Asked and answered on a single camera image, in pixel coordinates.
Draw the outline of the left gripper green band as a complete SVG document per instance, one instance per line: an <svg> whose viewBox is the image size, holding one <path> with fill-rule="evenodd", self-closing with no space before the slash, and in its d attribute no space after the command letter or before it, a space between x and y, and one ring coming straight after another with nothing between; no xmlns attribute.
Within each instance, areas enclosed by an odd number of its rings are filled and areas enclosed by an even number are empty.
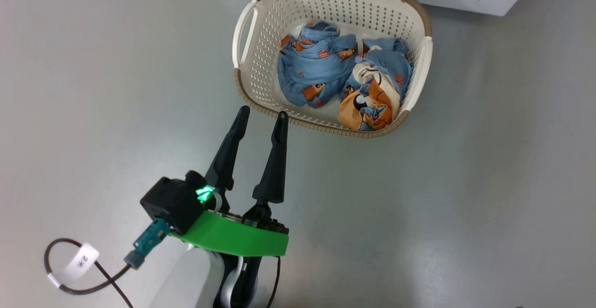
<svg viewBox="0 0 596 308"><path fill-rule="evenodd" d="M213 189L233 189L238 147L244 138L250 113L251 109L247 105L239 109L207 170L205 178L210 187L196 190L198 202L202 206L215 201L216 209L204 210L185 234L171 232L170 236L196 248L233 256L284 256L289 245L288 234L251 226L234 214L220 213L222 196ZM253 199L259 203L284 202L288 131L289 116L281 111L271 134L271 151L264 173L253 191Z"/></svg>

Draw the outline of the blue bear print trousers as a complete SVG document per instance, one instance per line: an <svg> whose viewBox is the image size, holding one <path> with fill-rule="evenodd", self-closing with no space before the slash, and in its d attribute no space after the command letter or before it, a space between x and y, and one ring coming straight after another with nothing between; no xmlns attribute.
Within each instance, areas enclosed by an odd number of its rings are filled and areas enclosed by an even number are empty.
<svg viewBox="0 0 596 308"><path fill-rule="evenodd" d="M277 73L281 92L297 107L321 108L340 94L352 74L358 42L354 34L311 20L299 35L280 42Z"/></svg>

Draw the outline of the blue orange bear face garment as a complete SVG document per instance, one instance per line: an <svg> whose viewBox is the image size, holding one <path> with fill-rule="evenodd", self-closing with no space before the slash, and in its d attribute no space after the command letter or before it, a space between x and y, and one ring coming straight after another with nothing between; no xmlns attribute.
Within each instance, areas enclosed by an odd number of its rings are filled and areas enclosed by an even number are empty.
<svg viewBox="0 0 596 308"><path fill-rule="evenodd" d="M413 74L410 49L400 37L364 39L363 54L340 92L337 120L344 127L374 132L400 112Z"/></svg>

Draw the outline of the cream perforated laundry basket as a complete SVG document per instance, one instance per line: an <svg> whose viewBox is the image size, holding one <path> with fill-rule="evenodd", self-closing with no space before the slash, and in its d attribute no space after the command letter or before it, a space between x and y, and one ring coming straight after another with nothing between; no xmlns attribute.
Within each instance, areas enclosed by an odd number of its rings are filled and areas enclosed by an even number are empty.
<svg viewBox="0 0 596 308"><path fill-rule="evenodd" d="M360 132L337 120L337 98L325 107L297 107L286 100L278 82L281 39L296 36L308 20L325 20L343 34L362 39L399 37L408 46L413 74L400 112L379 131ZM416 0L252 0L237 20L232 41L236 86L243 100L256 111L327 134L373 139L395 131L410 115L427 79L433 54L433 28L423 5Z"/></svg>

